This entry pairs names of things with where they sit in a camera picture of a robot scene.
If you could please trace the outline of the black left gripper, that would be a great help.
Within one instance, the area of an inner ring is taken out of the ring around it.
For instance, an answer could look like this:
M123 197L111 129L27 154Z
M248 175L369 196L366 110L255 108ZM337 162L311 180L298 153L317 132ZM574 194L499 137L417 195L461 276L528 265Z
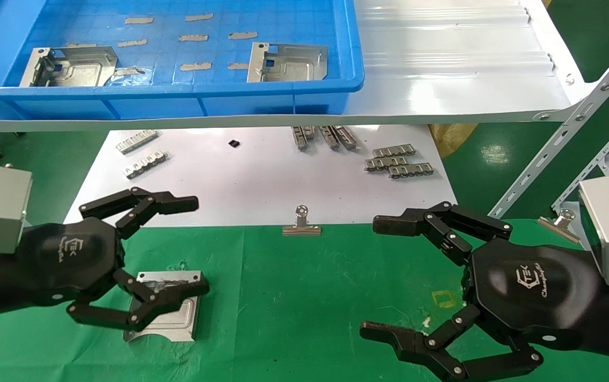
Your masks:
M169 191L151 193L130 188L81 205L79 211L85 220L80 222L25 228L18 246L23 294L33 306L76 300L66 311L79 324L143 331L160 315L179 310L187 298L209 293L209 281L200 275L155 292L122 269L121 238L132 237L154 215L198 208L196 196L176 197ZM125 215L115 228L102 221L120 213ZM89 301L103 297L116 284L140 302L137 309L90 305Z

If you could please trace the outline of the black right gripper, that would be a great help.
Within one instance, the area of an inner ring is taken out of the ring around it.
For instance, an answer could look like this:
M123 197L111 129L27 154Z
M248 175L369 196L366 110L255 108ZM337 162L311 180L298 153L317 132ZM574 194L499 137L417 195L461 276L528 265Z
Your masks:
M544 363L528 343L562 351L585 345L585 320L602 286L588 252L513 244L506 241L513 230L508 223L449 202L377 215L372 228L380 235L424 236L455 265L468 264L472 305L431 334L362 322L360 336L392 346L397 360L426 367L441 381L494 381L530 374ZM473 251L458 232L487 243ZM452 357L448 346L475 324L510 353L464 362Z

